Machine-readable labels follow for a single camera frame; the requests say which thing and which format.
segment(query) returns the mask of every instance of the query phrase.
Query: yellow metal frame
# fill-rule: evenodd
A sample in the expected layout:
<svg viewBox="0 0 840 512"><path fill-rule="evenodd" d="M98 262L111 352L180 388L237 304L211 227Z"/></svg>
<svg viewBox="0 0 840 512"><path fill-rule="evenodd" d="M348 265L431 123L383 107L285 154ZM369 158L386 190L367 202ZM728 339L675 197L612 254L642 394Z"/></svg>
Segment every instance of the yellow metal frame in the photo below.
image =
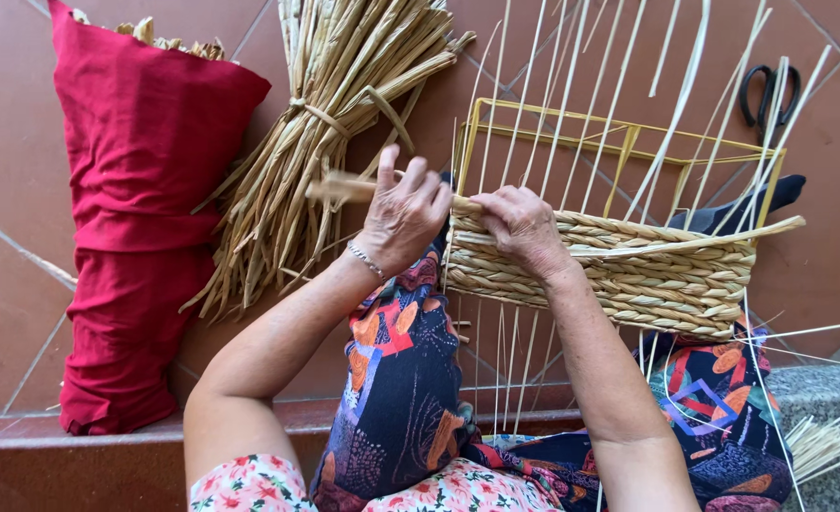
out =
<svg viewBox="0 0 840 512"><path fill-rule="evenodd" d="M575 112L563 112L556 109L543 109L541 107L535 105L524 105L522 106L520 103L514 101L505 101L502 99L497 99L493 101L490 98L478 98L474 101L474 109L471 113L471 122L470 122L470 134L467 137L467 146L465 147L465 133L467 130L467 123L462 123L460 129L458 130L456 140L455 140L455 155L463 155L461 158L461 162L463 165L461 169L453 169L453 172L457 172L458 174L458 193L463 194L465 189L465 181L467 178L467 169L470 167L470 157L474 151L474 143L476 140L476 134L479 131L489 131L492 128L492 133L494 135L511 137L512 134L515 132L514 127L506 126L506 125L499 125L499 124L492 124L490 125L489 122L481 122L480 121L480 108L482 105L489 105L494 106L495 108L507 108L507 109L524 109L528 112L533 112L534 114L540 114L545 112L547 116L559 116L562 115L566 118L573 118L573 119L587 119L585 114L578 114ZM604 126L607 119L601 118L598 116L591 116L591 121L599 121L599 126ZM611 144L604 144L603 151L605 153L609 153L612 155L619 155L619 164L616 169L616 177L613 180L613 188L612 191L609 193L609 197L607 199L607 205L604 208L603 216L604 218L608 216L609 207L612 204L613 198L616 196L616 188L619 185L619 177L622 175L622 170L625 168L626 163L629 161L629 158L641 158L647 160L653 160L654 157L657 156L656 153L650 153L647 151L636 151L633 149L636 140L639 137L639 134L642 133L643 130L646 131L655 131L666 133L667 128L658 128L649 125L641 125L638 123L630 123L627 121L620 121L617 119L612 119L610 121L610 129L608 133L616 133L619 131L625 131L625 139L622 143L622 146L613 146ZM539 137L536 132L527 129L518 129L517 130L517 137L524 139L524 140L537 140L538 142L552 144L554 138L558 138L557 144L568 146L568 147L578 147L578 145L583 145L584 148L590 148L597 150L599 148L599 141L595 140L596 138L600 137L603 133L601 130L600 132L585 136L583 138L574 138L574 137L566 137L566 136L554 136L550 133L543 133L541 132ZM714 143L717 138L716 137L708 137L703 135L698 135L694 133L688 133L685 131L674 131L675 136L679 137L693 137L704 139L706 142ZM764 151L763 147L754 146L751 144L745 144L743 142L736 142L734 140L721 140L722 146L730 146L730 147L737 147L740 149L745 149L750 151L749 154L741 155L738 157L721 157L715 158L715 163L726 163L726 162L751 162L751 161L759 161L763 158L772 158L776 157L776 161L774 163L774 168L771 170L770 177L767 181L767 193L765 194L764 200L761 202L761 212L758 216L758 223L756 224L756 228L760 228L764 226L764 221L767 218L767 209L770 207L770 200L774 193L773 184L777 181L780 175L780 169L783 165L783 158L787 154L786 147L782 148L779 153L777 153L774 149L769 148L767 151ZM679 176L678 180L676 181L676 192L673 194L673 204L671 205L672 208L676 208L678 206L679 199L681 197L682 191L685 188L686 184L686 175L688 170L695 165L706 164L708 163L708 158L676 158L670 157L665 155L663 158L664 163L673 164L679 166Z"/></svg>

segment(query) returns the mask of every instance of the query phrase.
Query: scissors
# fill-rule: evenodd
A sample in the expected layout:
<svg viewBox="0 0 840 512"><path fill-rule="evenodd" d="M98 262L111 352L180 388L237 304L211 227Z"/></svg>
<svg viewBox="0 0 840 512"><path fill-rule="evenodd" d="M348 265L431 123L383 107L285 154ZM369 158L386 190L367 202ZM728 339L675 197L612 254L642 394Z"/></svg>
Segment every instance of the scissors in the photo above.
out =
<svg viewBox="0 0 840 512"><path fill-rule="evenodd" d="M758 105L758 112L755 116L753 116L751 110L749 109L749 82L759 71L764 74L764 92L761 95L761 103ZM793 111L796 109L796 104L800 101L800 90L802 87L800 72L791 65L788 67L787 73L788 83L791 81L793 84L792 94L790 95L790 103L787 104L787 109L784 110L781 105L781 109L774 117L774 134L771 138L772 143L776 143L779 140L780 127L790 120L793 116ZM777 80L777 69L771 69L770 67L767 67L767 65L761 64L750 69L749 72L746 73L746 76L742 78L742 84L740 85L740 109L742 110L742 116L745 118L746 124L748 124L750 128L758 125L759 146L764 144L764 134L765 131L767 131L768 109L770 109L770 105L774 101L774 87L777 84Z"/></svg>

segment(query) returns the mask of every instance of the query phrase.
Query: pink floral fabric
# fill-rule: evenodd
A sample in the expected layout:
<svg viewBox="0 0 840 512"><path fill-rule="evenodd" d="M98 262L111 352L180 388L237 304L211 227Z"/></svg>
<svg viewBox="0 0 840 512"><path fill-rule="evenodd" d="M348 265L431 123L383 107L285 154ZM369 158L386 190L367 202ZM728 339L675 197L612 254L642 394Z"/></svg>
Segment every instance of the pink floral fabric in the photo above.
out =
<svg viewBox="0 0 840 512"><path fill-rule="evenodd" d="M190 490L191 512L317 511L302 475L290 461L268 455L238 457L203 476ZM531 482L464 458L396 494L371 500L365 512L524 510L560 512Z"/></svg>

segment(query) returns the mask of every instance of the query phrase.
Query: silver bracelet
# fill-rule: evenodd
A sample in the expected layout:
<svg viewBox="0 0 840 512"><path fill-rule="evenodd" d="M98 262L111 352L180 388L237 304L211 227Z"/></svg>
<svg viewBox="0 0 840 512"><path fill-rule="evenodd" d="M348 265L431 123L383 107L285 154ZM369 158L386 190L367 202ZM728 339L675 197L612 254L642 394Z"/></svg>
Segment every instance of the silver bracelet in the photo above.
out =
<svg viewBox="0 0 840 512"><path fill-rule="evenodd" d="M367 256L365 252L363 252L359 247L354 245L354 241L352 239L347 240L347 249L350 250L355 256L357 256L357 258L361 262L366 263L366 266L369 267L369 270L373 271L376 274L379 274L379 277L382 279L383 282L388 281L388 279L385 277L385 273L382 272L382 269L380 269L379 266L376 265L375 262L369 256Z"/></svg>

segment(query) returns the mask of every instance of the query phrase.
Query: twisted straw weave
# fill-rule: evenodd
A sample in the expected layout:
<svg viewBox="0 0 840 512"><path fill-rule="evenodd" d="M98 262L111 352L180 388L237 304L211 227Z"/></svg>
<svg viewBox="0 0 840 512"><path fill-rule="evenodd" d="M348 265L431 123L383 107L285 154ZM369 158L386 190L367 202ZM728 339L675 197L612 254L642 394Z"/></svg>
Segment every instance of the twisted straw weave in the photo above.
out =
<svg viewBox="0 0 840 512"><path fill-rule="evenodd" d="M665 229L557 211L563 243L584 267L597 300L610 320L665 332L728 341L755 263L755 249L700 233ZM801 219L784 229L801 225ZM460 293L547 308L536 280L501 256L476 214L453 216L447 259L449 287ZM743 233L746 238L750 233ZM703 240L706 247L676 247ZM588 256L591 250L599 256ZM623 254L612 255L616 250Z"/></svg>

